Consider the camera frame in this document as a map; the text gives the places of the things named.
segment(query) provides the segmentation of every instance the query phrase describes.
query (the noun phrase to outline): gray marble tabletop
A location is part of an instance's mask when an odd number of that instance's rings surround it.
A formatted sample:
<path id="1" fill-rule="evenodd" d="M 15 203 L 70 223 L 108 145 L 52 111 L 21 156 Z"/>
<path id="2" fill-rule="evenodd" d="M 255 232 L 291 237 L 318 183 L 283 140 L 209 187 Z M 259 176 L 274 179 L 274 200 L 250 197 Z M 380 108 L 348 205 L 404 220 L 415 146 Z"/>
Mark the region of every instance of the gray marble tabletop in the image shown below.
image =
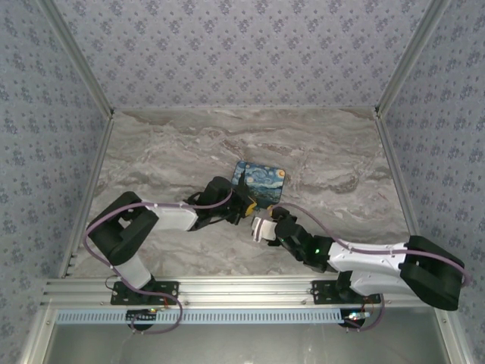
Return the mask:
<path id="1" fill-rule="evenodd" d="M 128 190 L 147 201 L 179 202 L 213 176 L 230 179 L 239 160 L 284 169 L 281 200 L 315 213 L 343 239 L 408 239 L 377 128 L 364 109 L 116 112 L 89 220 Z M 299 222 L 322 234 L 309 219 Z M 285 249 L 253 242 L 250 223 L 224 221 L 189 233 L 155 226 L 140 255 L 155 276 L 311 273 Z M 72 272 L 110 275 L 82 247 Z"/>

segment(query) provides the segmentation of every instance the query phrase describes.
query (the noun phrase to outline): purple cable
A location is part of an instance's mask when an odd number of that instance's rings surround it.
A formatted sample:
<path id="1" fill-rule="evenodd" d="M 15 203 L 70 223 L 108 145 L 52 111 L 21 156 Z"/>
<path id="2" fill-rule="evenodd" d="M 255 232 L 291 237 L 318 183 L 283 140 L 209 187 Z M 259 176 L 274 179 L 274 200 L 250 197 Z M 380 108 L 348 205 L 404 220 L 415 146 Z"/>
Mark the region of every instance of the purple cable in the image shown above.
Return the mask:
<path id="1" fill-rule="evenodd" d="M 331 229 L 323 225 L 320 220 L 317 219 L 315 215 L 313 215 L 310 211 L 305 210 L 304 208 L 294 204 L 294 203 L 288 203 L 288 202 L 282 202 L 278 203 L 277 205 L 271 206 L 268 211 L 271 211 L 275 209 L 276 207 L 280 206 L 289 206 L 293 207 L 294 209 L 298 209 L 301 212 L 305 213 L 309 218 L 311 218 L 317 225 L 322 228 L 337 244 L 339 244 L 341 247 L 351 251 L 351 252 L 356 252 L 356 253 L 361 253 L 361 254 L 369 254 L 372 256 L 379 256 L 379 255 L 388 255 L 388 256 L 394 256 L 397 254 L 409 254 L 411 256 L 425 256 L 427 258 L 432 258 L 435 260 L 439 260 L 443 263 L 446 263 L 447 265 L 451 265 L 454 269 L 459 271 L 463 275 L 463 282 L 462 282 L 462 287 L 466 287 L 471 283 L 471 276 L 470 274 L 463 268 L 461 267 L 458 263 L 453 262 L 451 259 L 444 258 L 442 256 L 439 256 L 437 254 L 433 253 L 428 253 L 428 252 L 421 252 L 419 250 L 407 250 L 407 249 L 397 249 L 397 250 L 366 250 L 366 249 L 359 249 L 359 248 L 354 248 L 352 247 L 351 244 L 346 244 L 344 243 L 340 238 L 336 237 L 335 234 L 332 232 Z"/>
<path id="2" fill-rule="evenodd" d="M 110 212 L 109 214 L 106 214 L 105 216 L 100 218 L 98 221 L 96 221 L 94 224 L 92 224 L 91 226 L 89 226 L 86 229 L 86 232 L 84 233 L 84 236 L 83 236 L 84 249 L 86 249 L 89 254 L 94 256 L 101 263 L 103 263 L 104 265 L 106 265 L 110 269 L 112 269 L 113 272 L 116 273 L 116 275 L 121 278 L 121 281 L 125 284 L 125 286 L 130 288 L 133 292 L 137 292 L 137 293 L 144 294 L 144 295 L 147 295 L 147 296 L 159 296 L 159 297 L 168 298 L 169 300 L 173 300 L 180 308 L 180 313 L 179 313 L 177 320 L 170 327 L 165 328 L 163 330 L 157 330 L 157 331 L 138 331 L 134 328 L 135 320 L 132 320 L 132 322 L 130 323 L 130 327 L 132 328 L 132 330 L 134 332 L 136 332 L 138 334 L 153 335 L 153 334 L 164 334 L 166 332 L 174 330 L 175 328 L 177 328 L 180 325 L 180 322 L 182 321 L 182 316 L 183 316 L 182 303 L 175 296 L 172 296 L 171 294 L 162 293 L 162 292 L 150 292 L 150 291 L 147 291 L 147 290 L 139 290 L 138 288 L 135 288 L 134 286 L 132 286 L 128 281 L 126 281 L 123 277 L 121 277 L 120 272 L 114 266 L 112 266 L 106 259 L 104 259 L 100 255 L 96 254 L 94 252 L 94 250 L 92 250 L 89 247 L 89 244 L 88 244 L 89 234 L 91 234 L 99 225 L 103 224 L 104 222 L 106 222 L 110 218 L 113 218 L 114 216 L 118 215 L 120 212 L 123 212 L 123 211 L 126 211 L 126 210 L 135 209 L 137 207 L 174 207 L 174 208 L 179 208 L 179 209 L 214 209 L 216 207 L 222 206 L 224 203 L 229 201 L 229 199 L 232 195 L 233 195 L 233 191 L 231 190 L 229 192 L 229 195 L 225 199 L 223 199 L 222 201 L 215 203 L 213 205 L 206 205 L 206 206 L 187 205 L 186 203 L 164 203 L 164 202 L 163 203 L 155 203 L 155 202 L 132 203 L 131 205 L 126 205 L 126 206 L 120 207 L 119 209 L 116 209 L 116 210 Z"/>

